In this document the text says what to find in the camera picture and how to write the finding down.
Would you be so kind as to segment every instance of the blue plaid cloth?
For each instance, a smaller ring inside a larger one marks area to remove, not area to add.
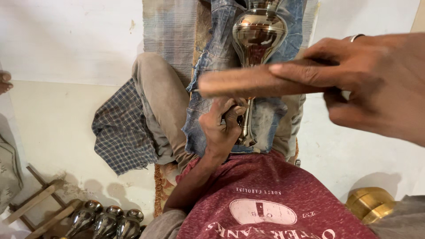
[[[96,111],[91,129],[94,151],[118,176],[158,161],[133,79]]]

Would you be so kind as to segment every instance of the wooden stick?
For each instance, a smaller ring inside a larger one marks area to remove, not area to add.
[[[48,220],[45,224],[41,225],[34,232],[29,234],[25,239],[36,239],[47,232],[51,227],[53,227],[56,223],[62,221],[64,218],[68,217],[76,208],[78,208],[82,204],[82,201],[79,199],[75,199],[71,201],[69,206],[54,216],[52,219]]]
[[[50,196],[52,193],[54,193],[56,190],[61,188],[63,186],[63,180],[57,179],[53,180],[51,182],[51,185],[46,188],[43,192],[35,196],[33,199],[31,199],[29,202],[24,204],[22,207],[20,207],[18,210],[16,210],[14,213],[12,213],[10,216],[8,216],[6,219],[3,220],[3,223],[6,225],[10,225],[12,222],[16,221],[18,218],[20,218],[24,213],[26,213],[28,210],[33,208],[35,205],[46,199],[48,196]]]
[[[269,72],[268,65],[205,73],[199,78],[198,86],[203,98],[278,97],[327,89],[279,79]]]

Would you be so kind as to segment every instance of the polished metal object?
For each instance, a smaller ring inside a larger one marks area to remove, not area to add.
[[[300,159],[296,159],[295,160],[295,166],[297,166],[297,167],[301,167],[301,160]]]
[[[140,210],[131,209],[127,216],[121,219],[116,228],[116,239],[133,239],[140,233],[140,222],[144,215]]]
[[[283,0],[248,0],[247,11],[241,14],[233,25],[232,43],[242,67],[252,67],[265,63],[277,51],[288,33],[288,26],[276,11]],[[252,105],[254,98],[249,98],[249,107],[238,123],[242,128],[236,144],[246,147],[257,143],[251,132]]]
[[[350,42],[354,42],[354,40],[356,40],[358,37],[362,37],[362,36],[365,36],[365,34],[357,34],[357,35],[354,35],[354,36],[351,36],[350,37]]]
[[[96,220],[96,214],[103,210],[102,204],[95,200],[88,200],[84,207],[75,211],[72,215],[72,225],[64,238],[71,239],[77,233],[87,230]]]
[[[382,188],[360,188],[351,193],[345,204],[364,224],[370,224],[391,214],[397,202]]]
[[[118,206],[109,206],[104,214],[100,215],[94,224],[93,239],[112,237],[116,233],[118,220],[124,216],[124,212]]]

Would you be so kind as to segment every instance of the leg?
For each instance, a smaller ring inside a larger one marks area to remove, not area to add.
[[[305,100],[305,94],[282,96],[282,101],[288,106],[288,112],[279,122],[272,148],[281,152],[286,161],[295,156],[295,139],[300,130]]]
[[[134,62],[132,77],[156,144],[158,163],[176,160],[182,170],[197,157],[184,151],[186,136],[181,131],[186,122],[189,95],[171,66],[156,53],[140,54]]]

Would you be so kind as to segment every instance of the woven mat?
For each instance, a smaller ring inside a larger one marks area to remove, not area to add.
[[[160,54],[186,87],[192,76],[197,0],[143,0],[145,52]]]

